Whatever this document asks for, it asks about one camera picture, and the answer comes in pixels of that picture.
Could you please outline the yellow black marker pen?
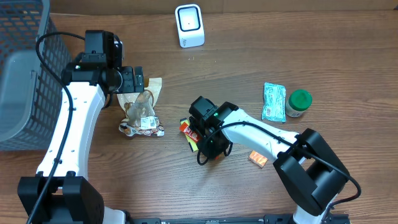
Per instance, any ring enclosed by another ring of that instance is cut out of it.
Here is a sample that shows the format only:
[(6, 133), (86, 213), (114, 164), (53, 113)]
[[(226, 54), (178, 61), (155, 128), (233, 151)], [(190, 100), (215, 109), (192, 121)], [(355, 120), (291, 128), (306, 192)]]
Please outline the yellow black marker pen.
[[(187, 118), (183, 118), (180, 120), (180, 125), (182, 125), (183, 123), (187, 123), (188, 125), (190, 124), (189, 120)], [(185, 135), (187, 141), (188, 141), (188, 145), (190, 146), (190, 150), (192, 152), (197, 152), (198, 151), (198, 147), (196, 145), (196, 142), (191, 139), (188, 135)]]

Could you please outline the brown cookie snack bag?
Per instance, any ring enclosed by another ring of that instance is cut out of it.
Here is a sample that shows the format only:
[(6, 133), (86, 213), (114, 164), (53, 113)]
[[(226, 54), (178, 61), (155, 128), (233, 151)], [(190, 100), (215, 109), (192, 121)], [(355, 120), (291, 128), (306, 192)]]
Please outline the brown cookie snack bag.
[(161, 78), (149, 78), (144, 80), (144, 91), (142, 93), (117, 95), (119, 104), (126, 115), (119, 124), (120, 132), (128, 137), (138, 135), (164, 136), (164, 127), (154, 110), (161, 89)]

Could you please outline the red snack bar wrapper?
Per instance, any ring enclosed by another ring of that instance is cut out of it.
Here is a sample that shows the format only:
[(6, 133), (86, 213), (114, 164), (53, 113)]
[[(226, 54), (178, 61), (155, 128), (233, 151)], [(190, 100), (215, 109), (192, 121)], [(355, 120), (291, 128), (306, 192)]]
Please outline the red snack bar wrapper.
[(186, 119), (180, 122), (179, 130), (191, 142), (197, 143), (200, 140), (199, 135), (190, 128), (190, 123)]

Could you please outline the orange Kleenex tissue pack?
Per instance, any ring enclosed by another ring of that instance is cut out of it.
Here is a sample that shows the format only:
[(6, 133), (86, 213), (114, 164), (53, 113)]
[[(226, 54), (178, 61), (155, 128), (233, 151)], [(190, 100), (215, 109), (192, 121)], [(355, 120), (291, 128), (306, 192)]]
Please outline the orange Kleenex tissue pack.
[(253, 162), (255, 165), (259, 166), (260, 168), (263, 168), (267, 163), (268, 158), (266, 158), (265, 156), (261, 155), (256, 151), (252, 151), (249, 155), (249, 160)]

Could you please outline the teal wet wipes pack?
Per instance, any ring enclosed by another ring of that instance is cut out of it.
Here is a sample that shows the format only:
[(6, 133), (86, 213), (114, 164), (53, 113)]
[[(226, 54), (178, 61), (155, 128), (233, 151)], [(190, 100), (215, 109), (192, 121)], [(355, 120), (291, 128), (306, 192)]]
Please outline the teal wet wipes pack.
[(262, 109), (262, 119), (284, 123), (286, 121), (285, 87), (282, 85), (265, 82), (263, 95), (264, 106)]

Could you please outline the green lid glass jar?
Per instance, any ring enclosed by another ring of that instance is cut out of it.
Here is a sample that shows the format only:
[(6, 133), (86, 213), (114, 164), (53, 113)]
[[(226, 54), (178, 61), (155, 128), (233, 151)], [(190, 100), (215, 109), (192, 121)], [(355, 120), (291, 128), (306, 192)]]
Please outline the green lid glass jar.
[(295, 90), (285, 103), (285, 113), (292, 118), (300, 117), (312, 104), (312, 96), (307, 90)]

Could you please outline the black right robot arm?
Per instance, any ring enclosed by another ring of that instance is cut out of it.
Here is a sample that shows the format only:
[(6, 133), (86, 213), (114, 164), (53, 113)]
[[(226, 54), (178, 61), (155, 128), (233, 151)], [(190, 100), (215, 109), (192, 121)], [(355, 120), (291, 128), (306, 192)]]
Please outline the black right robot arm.
[(349, 172), (324, 138), (307, 128), (299, 134), (270, 126), (238, 106), (214, 105), (198, 97), (190, 106), (190, 126), (201, 138), (198, 157), (228, 156), (234, 144), (265, 156), (297, 204), (294, 223), (322, 223), (348, 181)]

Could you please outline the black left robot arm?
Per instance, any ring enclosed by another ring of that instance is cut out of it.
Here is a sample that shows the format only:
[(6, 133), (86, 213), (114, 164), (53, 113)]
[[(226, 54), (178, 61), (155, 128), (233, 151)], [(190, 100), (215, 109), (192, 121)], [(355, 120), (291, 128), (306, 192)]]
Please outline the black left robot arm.
[(85, 49), (61, 75), (62, 105), (50, 146), (33, 177), (21, 177), (17, 194), (28, 223), (130, 223), (130, 214), (106, 207), (88, 182), (88, 157), (101, 110), (112, 95), (142, 93), (142, 67), (123, 66), (119, 37), (87, 30)]

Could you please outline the white barcode scanner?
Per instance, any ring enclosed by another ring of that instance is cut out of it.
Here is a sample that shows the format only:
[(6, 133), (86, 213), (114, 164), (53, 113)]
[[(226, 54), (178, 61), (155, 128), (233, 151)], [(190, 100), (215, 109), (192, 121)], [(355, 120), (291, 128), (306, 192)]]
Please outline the white barcode scanner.
[(198, 47), (205, 43), (201, 9), (197, 4), (178, 6), (175, 9), (175, 19), (181, 48)]

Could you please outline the grey plastic mesh basket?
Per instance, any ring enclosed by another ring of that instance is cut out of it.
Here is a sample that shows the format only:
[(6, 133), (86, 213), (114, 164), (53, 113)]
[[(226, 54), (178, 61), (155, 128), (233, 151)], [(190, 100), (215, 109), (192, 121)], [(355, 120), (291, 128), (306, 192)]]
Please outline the grey plastic mesh basket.
[(60, 75), (70, 62), (61, 36), (37, 39), (57, 29), (49, 0), (1, 1), (1, 150), (47, 149), (62, 104), (62, 87), (42, 66)]

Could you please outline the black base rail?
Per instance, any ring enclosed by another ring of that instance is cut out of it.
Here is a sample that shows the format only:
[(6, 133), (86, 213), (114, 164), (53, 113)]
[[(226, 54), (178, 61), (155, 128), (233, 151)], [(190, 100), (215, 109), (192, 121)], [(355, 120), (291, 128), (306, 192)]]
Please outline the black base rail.
[(263, 217), (236, 217), (236, 218), (187, 218), (187, 219), (160, 219), (160, 218), (131, 218), (127, 216), (127, 224), (288, 224), (294, 223), (292, 214), (264, 215)]

